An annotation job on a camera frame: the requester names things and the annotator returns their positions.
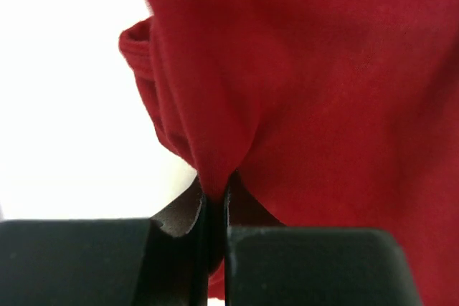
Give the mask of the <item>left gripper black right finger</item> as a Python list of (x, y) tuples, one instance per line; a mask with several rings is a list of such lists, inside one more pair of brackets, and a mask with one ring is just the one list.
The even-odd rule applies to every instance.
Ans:
[(420, 305), (385, 231), (286, 226), (233, 174), (225, 193), (227, 305)]

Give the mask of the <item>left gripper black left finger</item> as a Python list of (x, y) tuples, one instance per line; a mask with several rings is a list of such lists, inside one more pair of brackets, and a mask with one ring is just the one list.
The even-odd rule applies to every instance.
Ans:
[(198, 181), (138, 219), (3, 220), (3, 305), (205, 305), (207, 200)]

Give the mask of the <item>red t-shirt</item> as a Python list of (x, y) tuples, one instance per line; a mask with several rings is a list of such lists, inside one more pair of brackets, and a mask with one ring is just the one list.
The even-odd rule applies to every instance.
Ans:
[(123, 31), (159, 142), (213, 201), (370, 226), (458, 303), (458, 0), (147, 0)]

